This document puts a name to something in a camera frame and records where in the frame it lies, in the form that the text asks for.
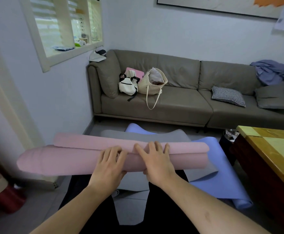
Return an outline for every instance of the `blue clothing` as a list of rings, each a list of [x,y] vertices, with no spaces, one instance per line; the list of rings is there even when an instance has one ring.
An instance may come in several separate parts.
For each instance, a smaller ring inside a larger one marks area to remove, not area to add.
[[[278,84],[284,80],[284,64],[273,60],[251,63],[256,67],[257,78],[265,85]]]

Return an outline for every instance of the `framed painting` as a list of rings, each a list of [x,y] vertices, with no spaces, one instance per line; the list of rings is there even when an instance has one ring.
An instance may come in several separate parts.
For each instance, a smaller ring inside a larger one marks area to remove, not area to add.
[[[157,4],[278,19],[284,0],[157,0]]]

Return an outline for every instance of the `forearm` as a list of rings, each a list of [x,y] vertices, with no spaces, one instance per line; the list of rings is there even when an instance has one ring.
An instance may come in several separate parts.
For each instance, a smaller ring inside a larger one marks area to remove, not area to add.
[[[103,200],[102,195],[86,187],[31,234],[78,234]]]
[[[183,210],[200,234],[269,233],[248,217],[177,175],[162,189]]]

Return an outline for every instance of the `window sill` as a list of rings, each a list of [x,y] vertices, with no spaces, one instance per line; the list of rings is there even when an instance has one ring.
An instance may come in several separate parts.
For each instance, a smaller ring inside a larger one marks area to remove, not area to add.
[[[102,45],[103,45],[103,41],[100,41],[100,42],[89,44],[89,45],[86,45],[86,46],[83,46],[83,47],[76,47],[75,49],[65,51],[65,52],[61,52],[59,54],[47,57],[49,67],[48,67],[48,69],[44,70],[44,72],[49,71],[51,66],[59,64],[63,61],[71,59],[71,58],[78,56],[80,54],[83,54],[85,52],[91,51],[91,50],[95,49],[96,47],[100,47]]]

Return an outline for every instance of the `window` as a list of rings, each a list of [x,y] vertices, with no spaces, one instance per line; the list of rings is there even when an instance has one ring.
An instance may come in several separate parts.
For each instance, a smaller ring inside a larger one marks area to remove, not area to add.
[[[43,72],[103,45],[100,0],[20,0]],[[75,46],[76,40],[86,42]],[[74,47],[69,51],[55,46]]]

